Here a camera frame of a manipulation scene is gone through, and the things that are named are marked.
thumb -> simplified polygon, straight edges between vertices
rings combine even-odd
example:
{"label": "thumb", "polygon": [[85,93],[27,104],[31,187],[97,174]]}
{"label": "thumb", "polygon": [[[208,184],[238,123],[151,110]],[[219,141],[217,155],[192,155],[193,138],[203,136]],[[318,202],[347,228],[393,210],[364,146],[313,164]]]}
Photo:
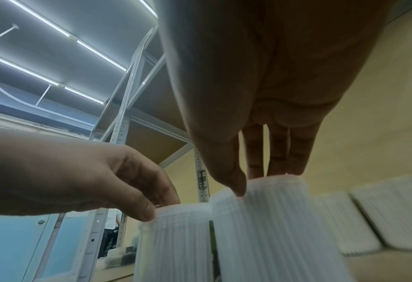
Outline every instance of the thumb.
{"label": "thumb", "polygon": [[238,135],[225,143],[198,136],[193,139],[209,174],[231,188],[236,196],[243,196],[246,192],[246,176],[240,168]]}
{"label": "thumb", "polygon": [[155,218],[155,205],[141,191],[120,180],[113,173],[109,174],[102,190],[104,200],[128,216],[144,222]]}

